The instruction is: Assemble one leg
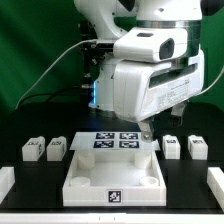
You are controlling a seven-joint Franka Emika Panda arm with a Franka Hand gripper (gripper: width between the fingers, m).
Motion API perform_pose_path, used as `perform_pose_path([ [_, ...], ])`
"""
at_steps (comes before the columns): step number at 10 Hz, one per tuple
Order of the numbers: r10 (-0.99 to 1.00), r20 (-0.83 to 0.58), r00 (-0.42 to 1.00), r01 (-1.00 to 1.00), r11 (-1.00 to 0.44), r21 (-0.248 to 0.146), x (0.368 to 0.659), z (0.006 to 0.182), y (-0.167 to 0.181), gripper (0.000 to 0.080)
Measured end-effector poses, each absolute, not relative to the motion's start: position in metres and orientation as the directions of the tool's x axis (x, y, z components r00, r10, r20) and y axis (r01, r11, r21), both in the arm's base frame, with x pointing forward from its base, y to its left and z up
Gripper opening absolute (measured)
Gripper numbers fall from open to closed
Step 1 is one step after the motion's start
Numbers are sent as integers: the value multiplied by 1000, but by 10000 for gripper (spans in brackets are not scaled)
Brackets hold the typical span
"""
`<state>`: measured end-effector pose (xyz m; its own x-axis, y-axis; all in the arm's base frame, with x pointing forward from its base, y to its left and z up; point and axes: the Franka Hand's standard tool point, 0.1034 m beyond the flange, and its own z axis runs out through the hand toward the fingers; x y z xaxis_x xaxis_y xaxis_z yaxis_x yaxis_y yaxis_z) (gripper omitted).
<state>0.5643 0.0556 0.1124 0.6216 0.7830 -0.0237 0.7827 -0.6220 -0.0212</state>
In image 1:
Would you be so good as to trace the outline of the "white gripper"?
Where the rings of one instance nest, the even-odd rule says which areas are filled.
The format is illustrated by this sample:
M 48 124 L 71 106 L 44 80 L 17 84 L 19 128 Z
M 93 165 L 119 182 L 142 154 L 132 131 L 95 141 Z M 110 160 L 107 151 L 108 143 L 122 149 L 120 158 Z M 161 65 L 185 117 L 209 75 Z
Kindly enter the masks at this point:
M 147 118 L 172 107 L 170 122 L 174 127 L 181 126 L 185 111 L 183 101 L 202 90 L 202 51 L 189 58 L 184 69 L 172 70 L 171 66 L 170 62 L 149 64 L 123 60 L 115 68 L 114 111 L 120 119 L 139 122 L 145 142 L 153 141 L 152 121 Z

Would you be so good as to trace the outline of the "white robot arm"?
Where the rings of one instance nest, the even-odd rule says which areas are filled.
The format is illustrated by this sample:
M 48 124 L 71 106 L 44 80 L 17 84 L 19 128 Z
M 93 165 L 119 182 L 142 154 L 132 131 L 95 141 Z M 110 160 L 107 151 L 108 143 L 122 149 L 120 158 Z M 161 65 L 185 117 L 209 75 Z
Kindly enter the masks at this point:
M 185 102 L 202 92 L 204 16 L 224 0 L 74 0 L 96 32 L 87 46 L 100 64 L 90 107 L 136 123 L 153 140 L 152 117 L 166 109 L 182 119 Z

